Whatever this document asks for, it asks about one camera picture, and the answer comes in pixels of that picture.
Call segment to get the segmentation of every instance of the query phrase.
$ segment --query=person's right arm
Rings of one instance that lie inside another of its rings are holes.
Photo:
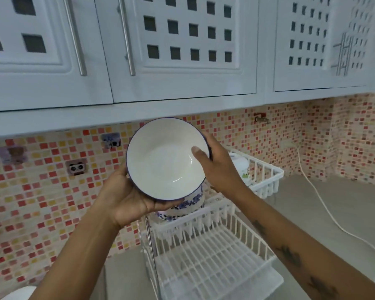
[[[311,299],[375,299],[374,282],[257,197],[243,183],[228,151],[211,134],[203,134],[213,161],[196,147],[192,153],[207,180],[245,214]]]

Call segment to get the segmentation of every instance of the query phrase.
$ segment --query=power cord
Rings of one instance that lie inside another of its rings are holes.
[[[303,168],[301,167],[300,152],[299,152],[299,148],[298,148],[298,147],[296,147],[296,151],[297,151],[297,156],[298,156],[298,159],[299,159],[299,166],[300,166],[301,173],[303,174],[303,176],[305,177],[305,179],[308,181],[308,183],[310,183],[310,185],[311,185],[311,186],[313,187],[313,189],[315,190],[315,192],[316,192],[318,198],[320,199],[322,205],[324,206],[326,212],[329,214],[329,216],[331,217],[331,219],[333,220],[333,222],[335,222],[335,224],[336,224],[336,225],[337,225],[342,231],[344,231],[346,234],[349,234],[350,236],[355,237],[355,238],[361,240],[362,242],[368,244],[371,248],[373,248],[373,249],[375,250],[375,246],[372,245],[370,242],[368,242],[367,240],[365,240],[365,239],[363,239],[363,238],[361,238],[361,237],[358,237],[358,236],[356,236],[356,235],[354,235],[354,234],[352,234],[352,233],[346,231],[346,230],[345,230],[345,229],[344,229],[344,228],[343,228],[343,227],[342,227],[342,226],[336,221],[335,217],[333,217],[332,213],[331,213],[331,212],[329,211],[329,209],[326,207],[325,202],[324,202],[324,200],[322,200],[322,198],[321,198],[321,196],[320,196],[320,194],[319,194],[317,188],[314,186],[314,184],[312,184],[312,182],[311,182],[311,181],[307,178],[307,176],[305,175],[305,173],[304,173],[304,171],[303,171]]]

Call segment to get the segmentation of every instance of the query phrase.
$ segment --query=tiled backsplash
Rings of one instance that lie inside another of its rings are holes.
[[[262,112],[270,124],[255,122],[253,114]],[[282,149],[293,143],[301,146],[310,176],[337,172],[375,184],[375,95],[180,118],[283,168],[285,176],[297,172],[296,150]],[[41,280],[144,123],[0,140],[0,297]],[[119,233],[109,255],[139,244],[133,223]]]

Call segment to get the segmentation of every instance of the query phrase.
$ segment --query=white cabinet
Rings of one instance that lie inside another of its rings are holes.
[[[107,103],[94,0],[0,0],[0,111]]]
[[[277,0],[274,91],[369,84],[375,0]]]
[[[256,92],[259,0],[95,1],[115,102]]]

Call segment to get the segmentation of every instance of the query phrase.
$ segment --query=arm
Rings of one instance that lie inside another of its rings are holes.
[[[210,134],[213,161],[192,153],[208,181],[245,214],[311,299],[375,299],[375,283],[257,197],[241,180],[228,152]]]
[[[108,178],[30,300],[89,299],[120,229],[149,212],[181,203],[152,201],[133,187],[126,174],[124,164]]]

